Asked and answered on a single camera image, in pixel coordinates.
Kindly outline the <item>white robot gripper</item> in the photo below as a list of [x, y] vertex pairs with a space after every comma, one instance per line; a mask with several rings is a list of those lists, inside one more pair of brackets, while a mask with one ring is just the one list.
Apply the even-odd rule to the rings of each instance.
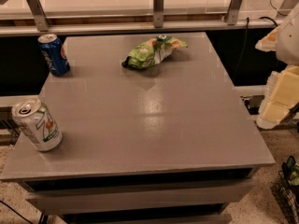
[[273, 71], [267, 80], [256, 123], [268, 130], [279, 125], [299, 103], [299, 4], [255, 48], [276, 51], [280, 61], [292, 64], [280, 73]]

